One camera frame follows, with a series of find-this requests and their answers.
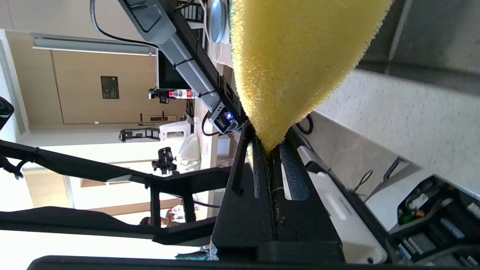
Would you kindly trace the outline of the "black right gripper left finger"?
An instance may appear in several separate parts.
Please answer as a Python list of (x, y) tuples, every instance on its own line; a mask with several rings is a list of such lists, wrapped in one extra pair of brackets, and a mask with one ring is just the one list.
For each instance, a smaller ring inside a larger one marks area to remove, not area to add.
[(242, 128), (238, 147), (211, 244), (220, 260), (277, 262), (278, 154), (266, 154), (251, 124)]

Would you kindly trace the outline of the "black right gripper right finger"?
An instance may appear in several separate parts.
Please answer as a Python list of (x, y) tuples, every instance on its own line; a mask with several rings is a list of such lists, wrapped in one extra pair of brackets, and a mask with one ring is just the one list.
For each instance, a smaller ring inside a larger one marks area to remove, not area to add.
[(267, 259), (275, 263), (341, 264), (342, 242), (298, 153), (297, 132), (270, 154), (268, 176), (274, 218)]

